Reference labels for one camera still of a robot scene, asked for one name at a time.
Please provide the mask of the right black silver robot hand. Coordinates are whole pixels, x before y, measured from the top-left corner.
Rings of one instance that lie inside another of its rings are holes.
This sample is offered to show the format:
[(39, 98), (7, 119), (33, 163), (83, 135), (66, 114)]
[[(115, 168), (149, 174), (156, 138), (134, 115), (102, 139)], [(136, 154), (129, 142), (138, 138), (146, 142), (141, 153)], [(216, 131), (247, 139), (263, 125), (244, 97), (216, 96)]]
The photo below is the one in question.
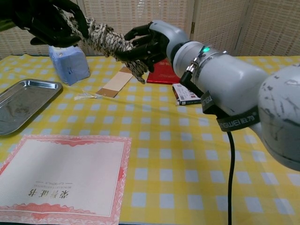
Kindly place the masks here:
[(117, 59), (123, 62), (140, 60), (150, 72), (154, 71), (157, 62), (164, 59), (173, 61), (176, 51), (190, 41), (182, 29), (161, 20), (131, 29), (124, 39), (131, 41), (134, 48), (117, 51)]

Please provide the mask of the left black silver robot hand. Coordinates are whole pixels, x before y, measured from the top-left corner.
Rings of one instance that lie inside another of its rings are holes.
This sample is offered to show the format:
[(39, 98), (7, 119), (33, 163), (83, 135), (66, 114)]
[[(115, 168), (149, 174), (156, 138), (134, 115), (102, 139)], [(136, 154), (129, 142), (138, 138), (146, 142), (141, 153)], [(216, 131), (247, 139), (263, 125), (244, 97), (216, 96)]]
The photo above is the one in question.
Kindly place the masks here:
[(70, 0), (2, 0), (0, 2), (0, 30), (19, 27), (34, 36), (31, 45), (69, 47), (77, 44), (80, 37), (72, 34), (66, 20), (59, 12), (72, 13), (79, 31), (89, 37), (88, 25), (79, 6)]

